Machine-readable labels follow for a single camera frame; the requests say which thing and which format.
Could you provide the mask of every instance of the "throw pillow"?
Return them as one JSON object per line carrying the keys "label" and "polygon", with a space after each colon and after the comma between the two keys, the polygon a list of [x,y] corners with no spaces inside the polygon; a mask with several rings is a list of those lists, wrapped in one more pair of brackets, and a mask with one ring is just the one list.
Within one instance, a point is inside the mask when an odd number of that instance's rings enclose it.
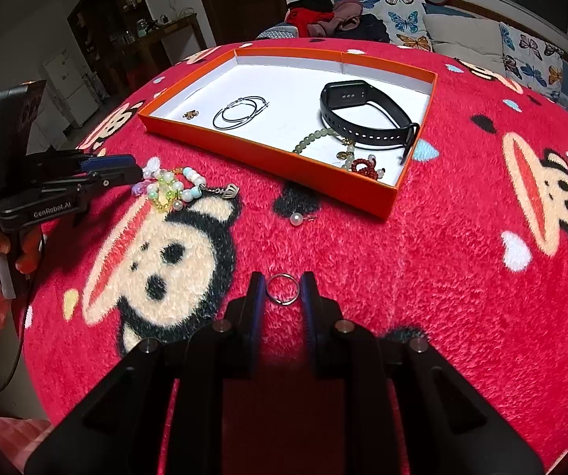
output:
{"label": "throw pillow", "polygon": [[500,23],[506,75],[557,101],[563,81],[563,50]]}
{"label": "throw pillow", "polygon": [[427,52],[433,51],[422,20],[424,0],[363,0],[363,13],[375,15],[387,28],[389,40]]}
{"label": "throw pillow", "polygon": [[458,15],[426,14],[433,51],[506,76],[499,23]]}

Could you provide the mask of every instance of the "black fitness band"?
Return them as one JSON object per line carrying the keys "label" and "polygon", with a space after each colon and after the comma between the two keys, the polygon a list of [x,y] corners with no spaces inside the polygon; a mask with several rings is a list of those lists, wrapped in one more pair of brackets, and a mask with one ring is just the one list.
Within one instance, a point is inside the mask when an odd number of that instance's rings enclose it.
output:
{"label": "black fitness band", "polygon": [[[340,116],[333,110],[359,107],[372,102],[381,107],[394,120],[398,128],[369,128],[356,125]],[[406,112],[394,100],[380,89],[364,80],[347,80],[326,84],[321,91],[321,117],[339,135],[355,143],[373,146],[404,146],[405,152],[400,164],[407,159],[409,150],[414,145],[420,129],[418,123],[413,123]]]}

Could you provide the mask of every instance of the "screw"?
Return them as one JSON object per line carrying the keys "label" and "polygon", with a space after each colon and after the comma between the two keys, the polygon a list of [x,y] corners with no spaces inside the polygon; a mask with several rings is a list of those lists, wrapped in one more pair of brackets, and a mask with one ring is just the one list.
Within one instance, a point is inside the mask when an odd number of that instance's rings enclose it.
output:
{"label": "screw", "polygon": [[409,348],[414,352],[422,353],[429,347],[429,343],[424,338],[413,338],[409,341]]}
{"label": "screw", "polygon": [[158,348],[158,341],[154,338],[145,338],[139,343],[139,350],[145,353],[152,353]]}
{"label": "screw", "polygon": [[211,326],[212,328],[216,331],[216,332],[227,332],[231,330],[231,322],[229,320],[215,320],[213,322],[211,322]]}
{"label": "screw", "polygon": [[342,334],[349,334],[354,330],[354,323],[350,320],[339,320],[334,324],[334,328]]}

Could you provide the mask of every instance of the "power cord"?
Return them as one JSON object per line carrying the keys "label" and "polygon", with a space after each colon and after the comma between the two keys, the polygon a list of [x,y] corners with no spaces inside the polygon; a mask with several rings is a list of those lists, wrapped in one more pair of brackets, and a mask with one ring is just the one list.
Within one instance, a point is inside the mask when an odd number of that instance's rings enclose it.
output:
{"label": "power cord", "polygon": [[[46,241],[44,240],[44,234],[42,234],[42,258],[44,258],[44,251],[46,250]],[[24,313],[22,314],[22,320],[20,323],[20,338],[19,338],[19,344],[18,344],[18,351],[15,354],[15,360],[13,361],[13,367],[11,368],[11,371],[9,372],[9,376],[7,376],[6,380],[3,382],[2,386],[0,386],[0,393],[2,393],[7,386],[11,383],[11,380],[13,380],[13,376],[15,375],[16,370],[18,369],[18,364],[20,363],[20,357],[22,356],[22,348],[24,346],[24,327],[27,323],[27,313],[28,313],[28,307],[31,305],[31,301],[33,300],[33,297],[35,296],[33,294],[33,286],[35,285],[35,281],[38,278],[38,272],[36,270],[36,272],[33,274],[33,277],[31,279],[31,281],[29,282],[28,285],[28,290],[27,290],[27,305],[24,308]]]}

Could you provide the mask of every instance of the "silver ring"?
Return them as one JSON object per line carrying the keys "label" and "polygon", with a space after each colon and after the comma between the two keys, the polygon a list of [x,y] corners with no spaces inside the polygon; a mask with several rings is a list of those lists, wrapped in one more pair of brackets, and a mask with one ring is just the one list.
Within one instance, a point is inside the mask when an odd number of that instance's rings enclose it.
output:
{"label": "silver ring", "polygon": [[[289,280],[292,280],[294,282],[295,292],[294,292],[294,295],[291,298],[289,298],[289,300],[280,300],[279,298],[276,298],[275,296],[273,296],[269,292],[270,282],[272,282],[274,279],[278,279],[279,277],[283,277],[285,279],[289,279]],[[297,300],[297,298],[299,298],[299,282],[297,282],[295,277],[293,277],[292,275],[289,275],[287,273],[275,274],[272,277],[269,277],[269,280],[266,281],[266,296],[268,296],[277,305],[283,305],[283,306],[290,305],[295,300]]]}

